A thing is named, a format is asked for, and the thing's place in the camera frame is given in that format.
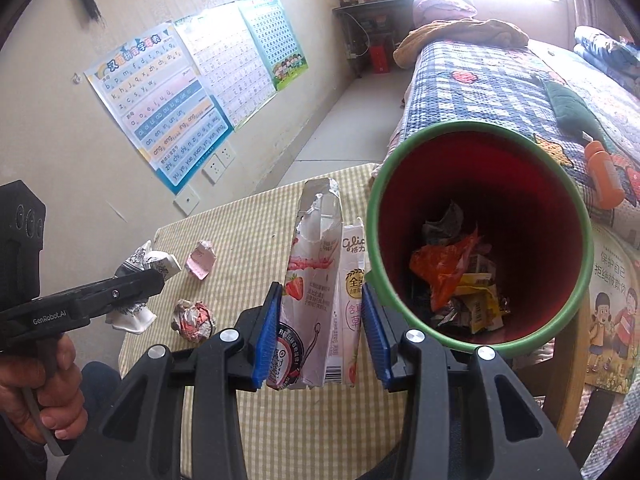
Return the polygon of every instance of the silver screw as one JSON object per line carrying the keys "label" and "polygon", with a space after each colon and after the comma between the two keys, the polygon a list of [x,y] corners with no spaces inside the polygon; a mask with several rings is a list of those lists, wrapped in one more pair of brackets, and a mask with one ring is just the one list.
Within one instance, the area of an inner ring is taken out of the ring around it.
{"label": "silver screw", "polygon": [[147,355],[152,359],[159,359],[164,356],[166,349],[162,345],[154,345],[148,351]]}
{"label": "silver screw", "polygon": [[478,357],[485,361],[490,361],[495,357],[495,350],[490,346],[481,346],[478,349]]}
{"label": "silver screw", "polygon": [[220,339],[222,339],[222,341],[226,341],[227,343],[231,343],[239,337],[240,334],[238,333],[238,330],[234,328],[227,328],[226,330],[220,332]]}
{"label": "silver screw", "polygon": [[415,328],[407,330],[405,337],[412,343],[421,343],[424,341],[424,334]]}

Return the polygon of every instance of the floor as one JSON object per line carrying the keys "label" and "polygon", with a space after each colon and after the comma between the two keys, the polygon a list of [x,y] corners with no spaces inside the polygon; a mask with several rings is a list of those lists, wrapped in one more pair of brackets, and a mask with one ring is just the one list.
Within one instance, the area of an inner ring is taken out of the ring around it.
{"label": "floor", "polygon": [[[367,162],[382,162],[391,133],[402,116],[401,100],[412,73],[398,69],[388,74],[366,73],[354,80],[302,148],[280,185]],[[118,368],[124,332],[112,329],[104,316],[70,336],[80,368],[89,361]],[[57,476],[62,463],[63,459],[49,455],[48,479]]]}

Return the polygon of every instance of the curtain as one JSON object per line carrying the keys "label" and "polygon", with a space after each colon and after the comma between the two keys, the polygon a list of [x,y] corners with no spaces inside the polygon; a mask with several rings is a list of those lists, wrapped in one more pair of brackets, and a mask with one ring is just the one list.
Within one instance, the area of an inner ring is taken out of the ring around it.
{"label": "curtain", "polygon": [[574,44],[574,31],[578,25],[599,28],[615,40],[630,37],[619,14],[609,0],[566,0],[569,17],[569,44]]}

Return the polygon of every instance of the orange bottle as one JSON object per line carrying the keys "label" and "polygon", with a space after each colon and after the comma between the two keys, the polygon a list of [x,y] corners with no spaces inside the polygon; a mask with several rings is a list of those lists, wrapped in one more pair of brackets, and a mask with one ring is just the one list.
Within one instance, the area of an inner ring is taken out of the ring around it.
{"label": "orange bottle", "polygon": [[592,140],[584,149],[587,171],[596,185],[596,206],[600,209],[613,209],[625,199],[620,177],[613,165],[611,155],[598,140]]}

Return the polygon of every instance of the beige wall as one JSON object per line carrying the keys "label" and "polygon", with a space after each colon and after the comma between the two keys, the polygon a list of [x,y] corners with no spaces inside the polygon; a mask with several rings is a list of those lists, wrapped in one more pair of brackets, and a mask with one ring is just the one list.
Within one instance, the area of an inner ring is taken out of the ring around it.
{"label": "beige wall", "polygon": [[[104,28],[86,22],[78,0],[33,0],[0,52],[0,184],[22,179],[47,205],[43,294],[108,277],[182,218],[84,76],[72,77],[157,23],[231,0],[96,1]],[[215,186],[201,172],[191,180],[195,213],[267,186],[277,162],[279,181],[348,83],[336,0],[282,3],[309,70],[229,137],[237,157]]]}
{"label": "beige wall", "polygon": [[513,2],[508,0],[474,0],[478,20],[495,18],[514,23],[534,40],[571,48],[566,0],[560,2]]}

